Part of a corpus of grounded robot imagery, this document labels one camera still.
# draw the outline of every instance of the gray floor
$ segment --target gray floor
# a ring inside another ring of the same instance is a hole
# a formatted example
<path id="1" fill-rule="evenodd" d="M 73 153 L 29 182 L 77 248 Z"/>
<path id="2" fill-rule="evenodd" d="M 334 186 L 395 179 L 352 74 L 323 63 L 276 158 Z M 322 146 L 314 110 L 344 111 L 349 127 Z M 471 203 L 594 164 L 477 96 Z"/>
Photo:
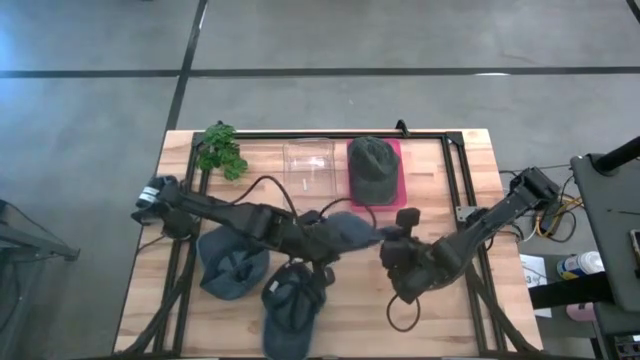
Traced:
<path id="1" fill-rule="evenodd" d="M 177 70 L 196 5 L 5 0 L 0 71 Z M 193 66 L 628 65 L 640 65 L 640 24 L 623 0 L 210 0 Z M 175 85 L 0 79 L 0 197 L 82 248 L 77 263 L 48 265 L 20 358 L 110 352 L 140 232 L 129 213 L 154 171 Z M 178 128 L 389 128 L 399 118 L 486 127 L 499 166 L 521 169 L 638 135 L 638 93 L 638 75 L 190 79 Z M 569 243 L 534 238 L 521 251 L 593 249 L 578 218 Z M 554 353 L 585 351 L 544 341 Z"/>

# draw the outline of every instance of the white paper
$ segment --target white paper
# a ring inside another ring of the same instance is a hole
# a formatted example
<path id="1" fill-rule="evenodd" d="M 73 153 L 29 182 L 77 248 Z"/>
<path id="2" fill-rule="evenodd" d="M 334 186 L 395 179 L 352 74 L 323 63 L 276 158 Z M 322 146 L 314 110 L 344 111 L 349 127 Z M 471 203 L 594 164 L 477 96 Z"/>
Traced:
<path id="1" fill-rule="evenodd" d="M 539 256 L 520 255 L 520 262 L 522 263 L 524 278 L 527 281 L 528 288 L 538 285 L 547 285 L 547 272 L 544 268 L 543 258 Z M 551 317 L 550 308 L 534 310 L 534 313 L 536 316 Z"/>

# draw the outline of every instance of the clear plastic container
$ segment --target clear plastic container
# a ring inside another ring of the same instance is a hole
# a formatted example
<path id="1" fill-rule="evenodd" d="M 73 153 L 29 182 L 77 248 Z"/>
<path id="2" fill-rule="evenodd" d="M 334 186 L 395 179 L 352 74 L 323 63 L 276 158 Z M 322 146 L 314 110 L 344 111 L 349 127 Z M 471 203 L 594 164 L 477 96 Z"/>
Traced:
<path id="1" fill-rule="evenodd" d="M 298 215 L 320 211 L 336 199 L 334 149 L 329 139 L 293 140 L 283 146 L 284 186 Z"/>

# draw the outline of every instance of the wooden table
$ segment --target wooden table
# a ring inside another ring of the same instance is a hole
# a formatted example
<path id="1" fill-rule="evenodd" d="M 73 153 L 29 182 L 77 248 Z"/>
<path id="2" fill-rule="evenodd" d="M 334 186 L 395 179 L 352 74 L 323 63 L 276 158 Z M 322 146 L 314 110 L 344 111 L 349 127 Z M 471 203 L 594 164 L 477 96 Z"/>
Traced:
<path id="1" fill-rule="evenodd" d="M 192 134 L 192 131 L 167 133 L 158 174 L 184 178 Z M 492 206 L 503 197 L 503 190 L 489 133 L 485 129 L 477 129 L 463 130 L 463 134 L 478 204 Z M 407 206 L 417 207 L 422 212 L 420 225 L 415 228 L 414 234 L 422 241 L 433 242 L 455 231 L 442 147 L 438 141 L 433 140 L 409 139 L 401 140 L 401 144 L 408 194 Z M 248 174 L 237 183 L 231 184 L 218 172 L 214 172 L 209 180 L 210 195 L 231 200 L 244 192 L 260 175 L 271 174 L 282 179 L 282 140 L 246 140 L 241 141 L 241 146 L 242 155 L 249 162 Z M 339 197 L 343 197 L 347 195 L 347 175 L 346 145 L 342 140 L 336 140 L 335 157 L 337 190 Z M 453 158 L 459 192 L 464 195 L 455 152 Z M 256 191 L 246 200 L 284 206 L 280 192 L 275 185 L 268 182 L 257 186 Z M 348 208 L 348 204 L 341 206 L 338 206 L 337 210 Z M 381 225 L 391 224 L 394 222 L 395 213 L 378 213 L 377 218 Z M 215 225 L 212 223 L 205 223 L 203 231 L 213 226 Z M 159 228 L 145 229 L 141 244 L 156 238 L 158 234 Z M 157 310 L 162 297 L 169 249 L 170 241 L 163 240 L 138 255 L 115 350 L 122 350 L 131 344 Z M 385 317 L 387 303 L 394 293 L 378 258 L 378 252 L 379 247 L 374 247 L 346 254 L 334 266 L 337 280 L 327 289 L 327 303 L 316 319 L 310 356 L 477 355 L 464 278 L 443 290 L 424 293 L 420 297 L 420 322 L 413 331 L 399 333 L 389 326 Z M 541 348 L 513 237 L 496 237 L 489 255 L 501 306 L 527 340 Z M 279 267 L 284 260 L 282 255 L 272 254 L 271 271 Z M 262 357 L 262 284 L 246 297 L 228 302 L 200 289 L 198 284 L 201 277 L 202 268 L 198 264 L 191 292 L 182 355 Z M 404 327 L 413 319 L 414 311 L 413 306 L 398 301 L 394 305 L 392 317 L 399 326 Z M 493 344 L 486 309 L 483 309 L 483 319 L 489 344 Z M 171 319 L 168 328 L 166 346 L 171 345 L 173 338 Z"/>

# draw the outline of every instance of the dark blue cap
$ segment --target dark blue cap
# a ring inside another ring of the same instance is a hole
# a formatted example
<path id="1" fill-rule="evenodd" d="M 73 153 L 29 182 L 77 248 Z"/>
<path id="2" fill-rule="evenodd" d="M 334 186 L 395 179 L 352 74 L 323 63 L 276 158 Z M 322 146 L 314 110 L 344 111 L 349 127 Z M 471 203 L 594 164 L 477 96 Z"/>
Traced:
<path id="1" fill-rule="evenodd" d="M 225 226 L 200 236 L 196 249 L 204 267 L 200 287 L 223 300 L 248 293 L 269 269 L 268 250 Z"/>
<path id="2" fill-rule="evenodd" d="M 272 360 L 306 359 L 316 315 L 326 301 L 324 286 L 302 263 L 286 263 L 267 281 L 262 348 Z"/>
<path id="3" fill-rule="evenodd" d="M 339 253 L 364 249 L 383 239 L 383 235 L 373 226 L 350 212 L 331 214 L 324 221 L 340 232 L 340 238 L 329 239 Z"/>

